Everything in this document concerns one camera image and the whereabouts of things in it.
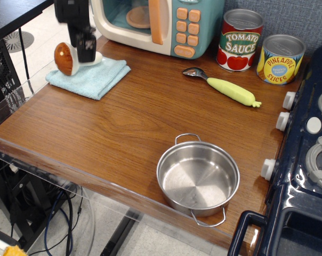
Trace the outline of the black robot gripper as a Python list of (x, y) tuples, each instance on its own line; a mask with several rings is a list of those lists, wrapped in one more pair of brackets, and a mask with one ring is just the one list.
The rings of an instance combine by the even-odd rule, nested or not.
[(90, 25), (89, 1), (54, 1), (55, 16), (59, 23), (66, 23), (70, 41), (77, 48), (78, 61), (88, 63), (95, 60), (95, 28)]

